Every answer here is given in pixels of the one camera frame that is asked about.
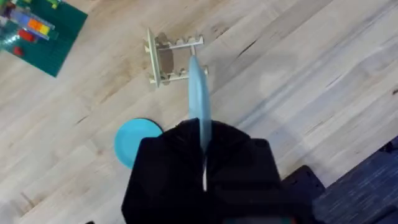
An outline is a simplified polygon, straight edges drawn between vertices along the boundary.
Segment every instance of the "yellow lego brick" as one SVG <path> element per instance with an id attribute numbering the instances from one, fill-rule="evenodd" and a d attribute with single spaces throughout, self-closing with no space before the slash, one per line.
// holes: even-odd
<path id="1" fill-rule="evenodd" d="M 43 35 L 47 35 L 49 34 L 50 28 L 46 25 L 42 25 L 42 27 L 40 28 L 40 33 Z"/>

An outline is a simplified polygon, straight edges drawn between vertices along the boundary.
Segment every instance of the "lego brick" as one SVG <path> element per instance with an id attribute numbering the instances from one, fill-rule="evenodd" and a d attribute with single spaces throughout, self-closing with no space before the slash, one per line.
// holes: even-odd
<path id="1" fill-rule="evenodd" d="M 36 30 L 37 23 L 38 23 L 37 20 L 30 19 L 29 22 L 27 23 L 27 26 L 33 30 Z"/>
<path id="2" fill-rule="evenodd" d="M 40 30 L 42 29 L 42 26 L 43 26 L 43 24 L 42 24 L 41 22 L 38 22 L 38 23 L 36 24 L 35 30 L 37 30 L 37 31 L 40 32 Z"/>
<path id="3" fill-rule="evenodd" d="M 21 17 L 19 22 L 21 23 L 22 26 L 27 27 L 27 24 L 29 23 L 29 21 L 30 21 L 30 17 L 29 16 L 22 15 L 22 17 Z"/>
<path id="4" fill-rule="evenodd" d="M 42 33 L 43 35 L 47 35 L 49 34 L 50 28 L 46 25 L 42 25 L 42 27 L 40 28 L 40 33 Z"/>

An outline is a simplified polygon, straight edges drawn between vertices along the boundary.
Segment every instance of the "black plastic object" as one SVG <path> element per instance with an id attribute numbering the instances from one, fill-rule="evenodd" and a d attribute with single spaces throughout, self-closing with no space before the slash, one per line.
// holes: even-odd
<path id="1" fill-rule="evenodd" d="M 282 181 L 284 188 L 306 202 L 312 202 L 325 191 L 325 186 L 309 166 L 302 166 Z"/>
<path id="2" fill-rule="evenodd" d="M 367 224 L 397 224 L 398 223 L 398 209 L 391 205 L 381 210 L 374 218 L 367 222 Z"/>
<path id="3" fill-rule="evenodd" d="M 311 204 L 282 187 L 265 139 L 251 139 L 216 121 L 212 130 L 206 155 L 200 148 L 197 119 L 141 141 L 122 205 L 127 224 L 222 223 L 240 217 L 318 223 Z"/>

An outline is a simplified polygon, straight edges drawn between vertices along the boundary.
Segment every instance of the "wood grain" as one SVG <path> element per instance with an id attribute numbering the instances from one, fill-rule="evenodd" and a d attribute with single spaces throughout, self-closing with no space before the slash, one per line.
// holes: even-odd
<path id="1" fill-rule="evenodd" d="M 149 84 L 147 27 L 204 35 L 213 118 L 268 139 L 282 177 L 307 164 L 330 185 L 398 135 L 396 0 L 68 2 L 89 17 L 56 79 L 0 54 L 6 223 L 124 222 L 116 131 L 188 114 L 186 81 Z"/>

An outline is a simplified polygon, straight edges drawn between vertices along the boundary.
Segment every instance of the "dark blue rug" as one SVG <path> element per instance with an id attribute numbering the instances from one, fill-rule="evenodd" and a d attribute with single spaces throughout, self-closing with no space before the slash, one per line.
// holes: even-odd
<path id="1" fill-rule="evenodd" d="M 398 138 L 329 186 L 313 203 L 316 218 L 327 224 L 363 224 L 383 208 L 398 206 L 395 149 Z"/>

